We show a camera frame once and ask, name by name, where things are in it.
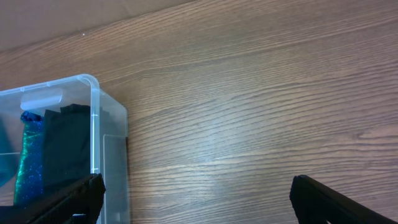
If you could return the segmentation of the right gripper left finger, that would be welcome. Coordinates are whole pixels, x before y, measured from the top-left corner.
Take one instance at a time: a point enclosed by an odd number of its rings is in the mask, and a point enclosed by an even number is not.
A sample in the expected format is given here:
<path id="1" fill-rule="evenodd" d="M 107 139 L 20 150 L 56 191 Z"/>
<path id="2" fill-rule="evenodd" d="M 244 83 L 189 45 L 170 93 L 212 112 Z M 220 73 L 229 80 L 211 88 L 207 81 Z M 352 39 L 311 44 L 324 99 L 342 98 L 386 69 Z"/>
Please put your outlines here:
<path id="1" fill-rule="evenodd" d="M 90 174 L 27 205 L 1 207 L 1 223 L 90 223 L 100 217 L 106 187 L 101 174 Z"/>

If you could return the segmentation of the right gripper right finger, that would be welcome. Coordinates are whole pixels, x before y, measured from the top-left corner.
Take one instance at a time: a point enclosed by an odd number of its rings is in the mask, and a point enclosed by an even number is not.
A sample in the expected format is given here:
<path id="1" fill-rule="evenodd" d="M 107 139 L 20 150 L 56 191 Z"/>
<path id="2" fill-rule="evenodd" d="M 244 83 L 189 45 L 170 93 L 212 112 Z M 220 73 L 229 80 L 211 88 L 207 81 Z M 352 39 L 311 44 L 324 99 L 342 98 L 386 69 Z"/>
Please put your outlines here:
<path id="1" fill-rule="evenodd" d="M 397 224 L 307 175 L 293 178 L 289 199 L 299 224 Z"/>

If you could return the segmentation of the sparkly blue garment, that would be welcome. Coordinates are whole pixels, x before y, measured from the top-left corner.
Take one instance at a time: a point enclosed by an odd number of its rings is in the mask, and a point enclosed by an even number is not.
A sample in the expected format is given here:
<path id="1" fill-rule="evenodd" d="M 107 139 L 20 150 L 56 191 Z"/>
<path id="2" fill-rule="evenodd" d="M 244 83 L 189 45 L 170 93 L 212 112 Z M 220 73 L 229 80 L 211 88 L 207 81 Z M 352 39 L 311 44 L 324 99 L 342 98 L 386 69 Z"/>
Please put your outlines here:
<path id="1" fill-rule="evenodd" d="M 14 188 L 14 205 L 29 203 L 44 192 L 42 182 L 44 118 L 25 111 L 21 114 L 21 122 L 24 124 L 24 129 Z"/>

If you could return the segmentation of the black cloth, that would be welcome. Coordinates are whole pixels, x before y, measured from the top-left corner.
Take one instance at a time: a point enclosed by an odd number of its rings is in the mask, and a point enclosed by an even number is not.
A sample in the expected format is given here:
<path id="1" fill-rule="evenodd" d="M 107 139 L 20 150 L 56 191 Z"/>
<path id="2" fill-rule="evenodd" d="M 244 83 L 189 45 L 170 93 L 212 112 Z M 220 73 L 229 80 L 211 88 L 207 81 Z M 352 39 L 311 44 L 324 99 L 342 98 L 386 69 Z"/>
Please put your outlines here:
<path id="1" fill-rule="evenodd" d="M 80 180 L 91 171 L 91 107 L 71 104 L 44 114 L 41 147 L 45 196 Z"/>

